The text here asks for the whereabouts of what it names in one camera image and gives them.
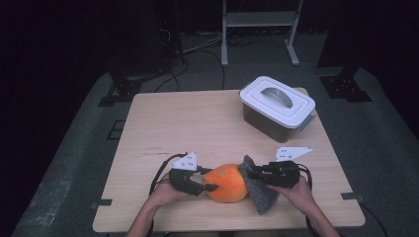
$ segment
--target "table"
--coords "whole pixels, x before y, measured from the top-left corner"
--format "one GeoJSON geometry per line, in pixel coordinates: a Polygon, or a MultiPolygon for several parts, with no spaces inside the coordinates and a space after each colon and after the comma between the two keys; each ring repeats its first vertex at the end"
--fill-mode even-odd
{"type": "MultiPolygon", "coordinates": [[[[278,143],[244,121],[238,93],[136,95],[102,195],[112,204],[98,207],[94,230],[128,231],[148,197],[157,170],[173,154],[194,151],[198,164],[205,168],[239,164],[245,155],[256,165],[265,165],[275,160],[280,145],[313,148],[295,161],[311,171],[313,195],[334,226],[363,225],[365,218],[357,201],[341,197],[352,189],[319,117],[287,143],[278,143]]],[[[263,216],[257,213],[250,197],[238,203],[218,203],[201,194],[161,208],[154,218],[154,231],[162,232],[305,227],[304,216],[283,196],[263,216]]]]}
{"type": "Polygon", "coordinates": [[[290,37],[285,39],[285,44],[293,66],[299,66],[299,60],[293,49],[293,40],[298,26],[303,0],[298,0],[295,11],[283,12],[227,12],[226,1],[222,1],[222,66],[228,65],[227,28],[278,26],[291,26],[290,37]]]}

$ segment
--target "white tag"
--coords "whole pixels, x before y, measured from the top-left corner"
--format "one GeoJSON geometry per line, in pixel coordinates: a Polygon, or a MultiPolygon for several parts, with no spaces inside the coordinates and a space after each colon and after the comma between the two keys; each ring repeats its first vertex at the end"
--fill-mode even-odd
{"type": "Polygon", "coordinates": [[[180,160],[173,162],[170,167],[178,170],[197,171],[197,154],[195,152],[191,152],[182,157],[180,160]]]}
{"type": "Polygon", "coordinates": [[[311,152],[311,147],[280,147],[278,148],[276,161],[288,161],[311,152]]]}

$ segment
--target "pumpkin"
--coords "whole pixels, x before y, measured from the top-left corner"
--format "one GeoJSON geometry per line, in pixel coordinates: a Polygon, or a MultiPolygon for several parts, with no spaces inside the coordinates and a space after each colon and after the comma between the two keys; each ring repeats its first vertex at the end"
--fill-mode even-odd
{"type": "Polygon", "coordinates": [[[247,188],[238,170],[238,164],[225,164],[209,171],[203,175],[203,183],[218,186],[215,191],[207,194],[219,202],[238,202],[247,195],[247,188]]]}

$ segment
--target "white lid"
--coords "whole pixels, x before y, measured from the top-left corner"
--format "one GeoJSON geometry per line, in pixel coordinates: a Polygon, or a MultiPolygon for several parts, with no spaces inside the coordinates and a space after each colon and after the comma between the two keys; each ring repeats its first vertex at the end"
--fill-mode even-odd
{"type": "Polygon", "coordinates": [[[299,127],[315,108],[310,97],[266,76],[256,78],[243,88],[240,98],[253,110],[287,128],[299,127]]]}

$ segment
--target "gray carpet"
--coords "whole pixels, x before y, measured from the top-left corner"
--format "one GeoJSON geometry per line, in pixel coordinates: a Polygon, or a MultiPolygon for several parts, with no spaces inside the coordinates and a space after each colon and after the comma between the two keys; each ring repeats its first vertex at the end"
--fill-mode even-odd
{"type": "MultiPolygon", "coordinates": [[[[355,193],[362,195],[385,226],[389,236],[419,233],[419,145],[383,93],[377,79],[359,69],[355,80],[372,102],[348,103],[329,99],[319,77],[336,75],[341,68],[316,68],[326,35],[301,35],[295,39],[300,67],[291,65],[285,36],[248,38],[247,46],[229,47],[224,68],[224,89],[241,89],[258,76],[270,76],[292,87],[305,88],[316,109],[355,193]]],[[[208,37],[183,36],[184,49],[208,37]]],[[[217,58],[219,44],[185,56],[188,68],[178,76],[180,91],[220,90],[223,72],[217,58]]],[[[172,72],[186,68],[176,60],[172,72]]],[[[171,74],[144,83],[140,93],[150,93],[171,74]]],[[[13,236],[105,236],[95,233],[95,203],[103,188],[118,146],[108,135],[114,122],[126,119],[130,103],[98,107],[112,85],[108,74],[98,78],[87,96],[13,236]]],[[[178,89],[174,80],[159,92],[178,89]]],[[[345,236],[383,236],[377,222],[365,211],[366,224],[339,231],[345,236]]],[[[306,229],[286,230],[287,236],[309,236],[306,229]]],[[[111,236],[123,234],[112,233],[111,236]]]]}

